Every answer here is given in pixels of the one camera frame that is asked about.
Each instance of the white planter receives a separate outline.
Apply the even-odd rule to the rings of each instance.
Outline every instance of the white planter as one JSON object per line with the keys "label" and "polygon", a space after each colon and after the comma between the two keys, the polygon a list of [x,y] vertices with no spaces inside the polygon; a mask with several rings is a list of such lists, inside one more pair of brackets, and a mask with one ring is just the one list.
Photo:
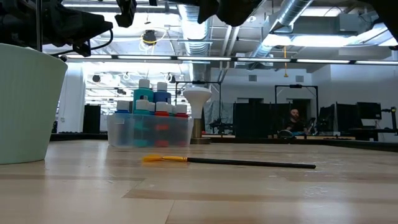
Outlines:
{"label": "white planter", "polygon": [[0,44],[0,164],[44,159],[67,68],[36,50]]}

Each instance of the black monitor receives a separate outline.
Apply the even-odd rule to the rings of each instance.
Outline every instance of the black monitor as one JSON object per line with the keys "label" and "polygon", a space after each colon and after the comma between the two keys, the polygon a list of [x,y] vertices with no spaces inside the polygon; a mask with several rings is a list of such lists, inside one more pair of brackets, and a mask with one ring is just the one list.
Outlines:
{"label": "black monitor", "polygon": [[334,122],[335,122],[335,105],[333,104],[328,107],[321,107],[319,110],[317,129],[323,132],[333,131]]}
{"label": "black monitor", "polygon": [[381,119],[380,103],[358,102],[356,106],[361,119]]}
{"label": "black monitor", "polygon": [[338,131],[346,132],[351,128],[362,128],[363,124],[356,105],[336,103]]}

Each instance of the pipe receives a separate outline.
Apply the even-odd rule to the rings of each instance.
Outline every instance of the pipe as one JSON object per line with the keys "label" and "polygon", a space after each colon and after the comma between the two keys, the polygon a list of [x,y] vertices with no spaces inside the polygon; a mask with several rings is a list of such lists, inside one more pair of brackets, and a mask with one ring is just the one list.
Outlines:
{"label": "pipe", "polygon": [[[199,7],[178,5],[178,11],[181,15],[181,28],[184,39],[187,40],[207,40],[209,30],[209,20],[198,24]],[[191,56],[207,56],[209,52],[209,43],[206,42],[186,42],[185,49]],[[191,63],[190,76],[192,81],[209,81],[210,66],[203,63]]]}
{"label": "pipe", "polygon": [[228,46],[228,50],[226,52],[226,56],[230,56],[231,55],[232,50],[233,50],[234,45],[235,45],[235,42],[236,42],[236,38],[238,37],[238,34],[239,34],[239,30],[240,30],[240,27],[235,27],[234,28],[234,31],[232,33],[231,43]]}
{"label": "pipe", "polygon": [[220,56],[224,56],[224,54],[225,54],[226,46],[228,45],[228,41],[229,41],[229,37],[231,36],[231,32],[232,32],[232,26],[228,26],[228,28],[225,32],[225,38],[224,38],[224,42],[223,42],[223,47],[221,48]]}
{"label": "pipe", "polygon": [[285,0],[277,20],[283,26],[292,25],[312,2],[313,0]]}
{"label": "pipe", "polygon": [[[291,26],[312,2],[313,0],[285,0],[280,11],[277,12],[276,20],[272,24],[266,21],[268,32],[283,26]],[[267,44],[266,39],[267,36],[264,37],[261,44],[256,47],[250,57],[266,57],[269,54],[274,46]],[[248,70],[253,70],[257,64],[250,64]]]}

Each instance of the wooden tabletop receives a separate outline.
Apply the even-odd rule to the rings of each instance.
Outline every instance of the wooden tabletop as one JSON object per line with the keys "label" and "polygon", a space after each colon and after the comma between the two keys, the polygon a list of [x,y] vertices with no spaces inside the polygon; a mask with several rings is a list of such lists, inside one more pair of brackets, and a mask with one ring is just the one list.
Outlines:
{"label": "wooden tabletop", "polygon": [[[146,154],[316,164],[315,170]],[[2,224],[397,223],[398,154],[331,146],[212,144],[116,149],[50,143],[45,161],[0,166]]]}

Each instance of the ceiling light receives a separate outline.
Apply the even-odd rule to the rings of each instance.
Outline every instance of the ceiling light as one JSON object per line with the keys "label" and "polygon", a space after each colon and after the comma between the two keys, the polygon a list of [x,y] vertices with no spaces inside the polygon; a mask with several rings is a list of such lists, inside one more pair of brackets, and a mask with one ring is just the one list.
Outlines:
{"label": "ceiling light", "polygon": [[392,61],[356,61],[356,65],[398,65],[398,62]]}
{"label": "ceiling light", "polygon": [[297,59],[298,63],[349,63],[349,60],[319,60],[319,59]]}
{"label": "ceiling light", "polygon": [[287,58],[238,58],[239,62],[290,62]]}
{"label": "ceiling light", "polygon": [[111,55],[92,55],[84,57],[82,55],[67,55],[68,58],[92,58],[92,59],[112,59]]}
{"label": "ceiling light", "polygon": [[379,44],[379,46],[387,46],[387,47],[393,47],[393,46],[396,46],[396,45],[398,45],[398,42],[393,37],[391,39]]}
{"label": "ceiling light", "polygon": [[292,45],[302,47],[343,47],[348,42],[348,38],[338,35],[298,35],[294,37]]}
{"label": "ceiling light", "polygon": [[292,45],[292,41],[290,37],[285,35],[275,35],[275,34],[268,34],[267,37],[262,41],[264,46],[289,46]]}
{"label": "ceiling light", "polygon": [[117,4],[64,4],[64,7],[119,7]]}
{"label": "ceiling light", "polygon": [[230,57],[177,57],[177,60],[230,61]]}
{"label": "ceiling light", "polygon": [[136,60],[171,60],[170,56],[151,56],[151,55],[120,55],[119,59],[136,59]]}

